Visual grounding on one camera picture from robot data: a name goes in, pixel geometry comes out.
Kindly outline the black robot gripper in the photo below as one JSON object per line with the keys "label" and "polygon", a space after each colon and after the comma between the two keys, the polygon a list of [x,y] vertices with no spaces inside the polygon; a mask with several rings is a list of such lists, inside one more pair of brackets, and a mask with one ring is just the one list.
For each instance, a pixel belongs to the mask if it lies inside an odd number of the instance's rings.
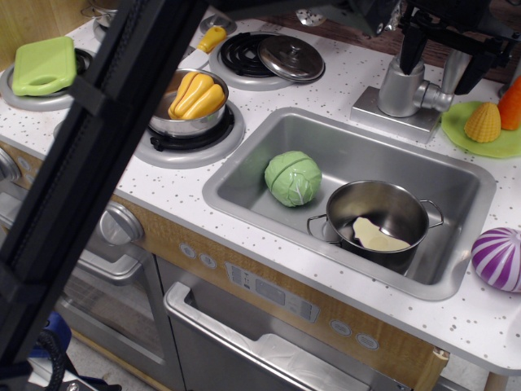
{"label": "black robot gripper", "polygon": [[470,58],[458,83],[458,95],[469,94],[497,58],[520,43],[520,32],[490,11],[490,1],[408,1],[400,26],[404,34],[400,68],[410,75],[429,41],[466,53]]}

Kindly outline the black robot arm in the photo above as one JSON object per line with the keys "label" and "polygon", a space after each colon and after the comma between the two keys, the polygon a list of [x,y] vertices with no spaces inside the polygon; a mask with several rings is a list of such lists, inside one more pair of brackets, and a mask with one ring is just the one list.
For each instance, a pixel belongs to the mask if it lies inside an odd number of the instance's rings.
{"label": "black robot arm", "polygon": [[121,8],[72,86],[72,107],[1,250],[3,366],[27,362],[209,7],[250,19],[305,2],[135,1]]}

